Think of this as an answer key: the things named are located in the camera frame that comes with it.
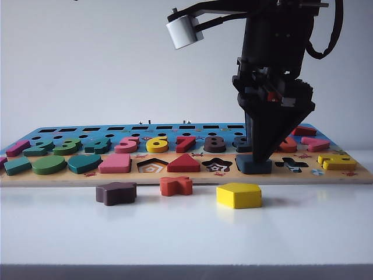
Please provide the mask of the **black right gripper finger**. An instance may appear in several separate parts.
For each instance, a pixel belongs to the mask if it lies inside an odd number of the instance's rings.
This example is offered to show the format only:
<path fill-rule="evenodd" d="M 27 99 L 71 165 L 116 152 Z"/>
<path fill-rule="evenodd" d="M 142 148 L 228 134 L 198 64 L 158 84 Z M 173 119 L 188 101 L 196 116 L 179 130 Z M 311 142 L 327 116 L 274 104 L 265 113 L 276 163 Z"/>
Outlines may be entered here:
<path fill-rule="evenodd" d="M 314 111 L 308 101 L 294 107 L 259 101 L 252 106 L 252 151 L 255 162 L 266 161 L 290 132 Z"/>
<path fill-rule="evenodd" d="M 254 145 L 254 132 L 253 132 L 253 99 L 251 95 L 246 95 L 244 93 L 239 93 L 238 97 L 238 104 L 245 112 L 245 127 L 246 127 L 246 134 L 248 143 L 251 146 L 252 150 L 252 158 L 255 160 L 255 145 Z"/>

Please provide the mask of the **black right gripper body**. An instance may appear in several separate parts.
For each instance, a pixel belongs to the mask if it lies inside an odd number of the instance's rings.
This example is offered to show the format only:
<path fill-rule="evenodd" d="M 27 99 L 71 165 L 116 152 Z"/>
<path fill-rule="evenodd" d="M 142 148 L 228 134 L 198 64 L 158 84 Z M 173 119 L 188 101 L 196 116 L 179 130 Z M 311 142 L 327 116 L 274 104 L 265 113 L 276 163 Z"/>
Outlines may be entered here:
<path fill-rule="evenodd" d="M 282 107 L 314 107 L 313 88 L 290 71 L 280 68 L 255 66 L 247 59 L 237 59 L 238 72 L 232 78 L 233 85 L 247 99 L 258 96 L 262 102 Z"/>

